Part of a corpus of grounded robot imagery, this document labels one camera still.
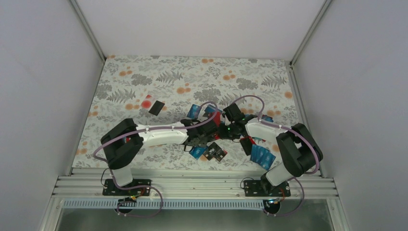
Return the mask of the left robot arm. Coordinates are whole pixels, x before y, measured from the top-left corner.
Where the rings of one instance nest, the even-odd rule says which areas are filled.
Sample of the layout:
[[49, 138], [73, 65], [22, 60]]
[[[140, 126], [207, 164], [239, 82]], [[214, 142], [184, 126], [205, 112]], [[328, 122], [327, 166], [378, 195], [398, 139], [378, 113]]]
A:
[[161, 126], [138, 125], [132, 118], [124, 119], [100, 139], [108, 167], [116, 180], [115, 189], [122, 195], [133, 191], [130, 164], [140, 149], [164, 144], [205, 147], [215, 139], [217, 130], [217, 124], [210, 119], [204, 122], [182, 119]]

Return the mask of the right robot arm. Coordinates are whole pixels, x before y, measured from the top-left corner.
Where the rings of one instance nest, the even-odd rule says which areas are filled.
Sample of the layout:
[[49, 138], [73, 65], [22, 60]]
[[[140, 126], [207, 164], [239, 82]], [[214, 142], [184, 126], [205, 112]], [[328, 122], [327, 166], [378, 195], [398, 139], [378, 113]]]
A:
[[256, 115], [245, 115], [235, 103], [223, 112], [229, 124], [220, 124], [221, 139], [260, 138], [279, 148], [282, 162], [261, 176], [263, 194], [272, 196], [281, 183], [300, 177], [313, 167], [319, 168], [322, 151], [304, 124], [297, 123], [290, 128], [277, 125]]

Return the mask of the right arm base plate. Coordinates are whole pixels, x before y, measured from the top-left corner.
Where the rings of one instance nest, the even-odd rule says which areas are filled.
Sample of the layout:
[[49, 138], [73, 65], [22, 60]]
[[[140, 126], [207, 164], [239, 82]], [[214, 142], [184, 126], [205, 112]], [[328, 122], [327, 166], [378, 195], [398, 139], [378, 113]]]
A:
[[290, 187], [287, 181], [278, 186], [261, 180], [244, 180], [243, 188], [246, 197], [289, 197]]

